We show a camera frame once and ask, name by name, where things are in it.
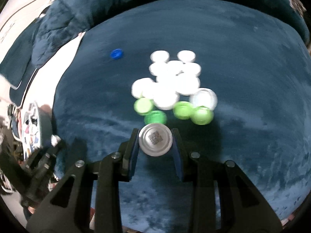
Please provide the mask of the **silver cap with QR code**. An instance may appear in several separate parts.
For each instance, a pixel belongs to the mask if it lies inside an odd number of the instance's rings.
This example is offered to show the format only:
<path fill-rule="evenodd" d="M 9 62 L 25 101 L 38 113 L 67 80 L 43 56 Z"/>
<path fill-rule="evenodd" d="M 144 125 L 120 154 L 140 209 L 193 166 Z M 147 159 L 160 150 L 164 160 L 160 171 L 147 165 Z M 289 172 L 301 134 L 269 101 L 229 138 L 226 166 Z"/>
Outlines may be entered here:
<path fill-rule="evenodd" d="M 166 154 L 172 143 L 172 132 L 164 124 L 147 124 L 139 131 L 139 147 L 151 157 L 160 157 Z"/>

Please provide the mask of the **light blue mesh basket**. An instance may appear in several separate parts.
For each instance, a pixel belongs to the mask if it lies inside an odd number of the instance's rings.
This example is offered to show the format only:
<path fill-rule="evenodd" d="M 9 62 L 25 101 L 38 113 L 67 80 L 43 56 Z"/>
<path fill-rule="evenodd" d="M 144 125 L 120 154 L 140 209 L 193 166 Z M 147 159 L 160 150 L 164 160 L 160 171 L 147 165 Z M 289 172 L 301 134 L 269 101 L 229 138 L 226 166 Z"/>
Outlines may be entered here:
<path fill-rule="evenodd" d="M 19 130 L 24 160 L 27 160 L 34 151 L 47 147 L 51 142 L 51 119 L 36 102 L 30 102 L 22 109 Z"/>

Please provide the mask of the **pink towel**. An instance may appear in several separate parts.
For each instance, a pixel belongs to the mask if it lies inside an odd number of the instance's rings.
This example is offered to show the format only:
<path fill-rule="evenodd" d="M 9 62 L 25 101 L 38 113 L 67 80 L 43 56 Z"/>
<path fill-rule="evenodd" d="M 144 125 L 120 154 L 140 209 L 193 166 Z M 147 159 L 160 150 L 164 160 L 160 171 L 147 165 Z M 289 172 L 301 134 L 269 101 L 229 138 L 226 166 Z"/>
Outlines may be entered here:
<path fill-rule="evenodd" d="M 53 108 L 57 85 L 65 71 L 73 62 L 84 35 L 84 32 L 79 33 L 75 39 L 62 46 L 56 54 L 38 70 L 25 95 L 24 106 L 30 103 L 36 103 L 39 107 L 44 106 L 48 110 Z"/>

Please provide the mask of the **green bottle cap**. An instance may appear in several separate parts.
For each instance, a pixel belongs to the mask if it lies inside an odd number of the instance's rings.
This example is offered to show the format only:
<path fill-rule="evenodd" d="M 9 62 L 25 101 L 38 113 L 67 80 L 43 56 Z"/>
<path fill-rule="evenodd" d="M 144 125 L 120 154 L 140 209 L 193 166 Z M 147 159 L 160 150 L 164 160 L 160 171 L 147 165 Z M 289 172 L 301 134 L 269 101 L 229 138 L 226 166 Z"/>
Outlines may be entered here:
<path fill-rule="evenodd" d="M 213 117 L 214 114 L 212 110 L 204 106 L 199 106 L 193 110 L 190 119 L 196 125 L 206 125 L 213 120 Z"/>
<path fill-rule="evenodd" d="M 137 114 L 145 116 L 153 110 L 154 105 L 152 100 L 147 98 L 140 98 L 135 101 L 133 107 Z"/>
<path fill-rule="evenodd" d="M 173 113 L 177 119 L 181 120 L 190 119 L 193 113 L 193 104 L 186 101 L 179 101 L 174 105 Z"/>

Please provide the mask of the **dark blue pillow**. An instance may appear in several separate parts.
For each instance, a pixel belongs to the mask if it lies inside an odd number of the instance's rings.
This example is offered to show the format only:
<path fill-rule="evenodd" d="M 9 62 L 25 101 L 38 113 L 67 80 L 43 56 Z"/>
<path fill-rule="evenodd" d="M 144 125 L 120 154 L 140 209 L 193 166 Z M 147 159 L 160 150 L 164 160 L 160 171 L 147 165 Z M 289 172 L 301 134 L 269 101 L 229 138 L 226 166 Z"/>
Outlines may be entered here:
<path fill-rule="evenodd" d="M 1 62 L 1 75 L 10 84 L 10 101 L 23 106 L 27 91 L 38 72 L 31 62 L 33 43 L 39 26 L 30 23 L 17 37 Z"/>

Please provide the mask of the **white jar lid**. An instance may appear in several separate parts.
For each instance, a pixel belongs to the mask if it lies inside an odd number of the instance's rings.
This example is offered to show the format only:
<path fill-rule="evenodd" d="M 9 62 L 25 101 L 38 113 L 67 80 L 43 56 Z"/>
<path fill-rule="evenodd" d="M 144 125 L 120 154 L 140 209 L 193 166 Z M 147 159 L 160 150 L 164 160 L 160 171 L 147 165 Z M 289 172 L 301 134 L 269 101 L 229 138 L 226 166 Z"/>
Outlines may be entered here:
<path fill-rule="evenodd" d="M 214 111 L 218 104 L 218 99 L 213 90 L 209 88 L 198 88 L 198 90 L 189 97 L 189 102 L 191 102 L 193 107 L 204 106 Z"/>

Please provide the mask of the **blue bottle cap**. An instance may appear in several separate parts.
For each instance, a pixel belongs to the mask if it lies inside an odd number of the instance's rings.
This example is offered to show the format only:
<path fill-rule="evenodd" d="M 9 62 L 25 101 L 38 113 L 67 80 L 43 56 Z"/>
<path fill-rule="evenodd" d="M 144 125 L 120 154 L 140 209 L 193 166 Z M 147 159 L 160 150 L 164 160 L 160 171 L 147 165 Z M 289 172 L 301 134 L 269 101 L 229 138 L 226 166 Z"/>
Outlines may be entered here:
<path fill-rule="evenodd" d="M 110 53 L 110 57 L 114 60 L 118 60 L 121 59 L 124 56 L 124 52 L 122 49 L 117 48 L 114 49 L 111 53 Z"/>

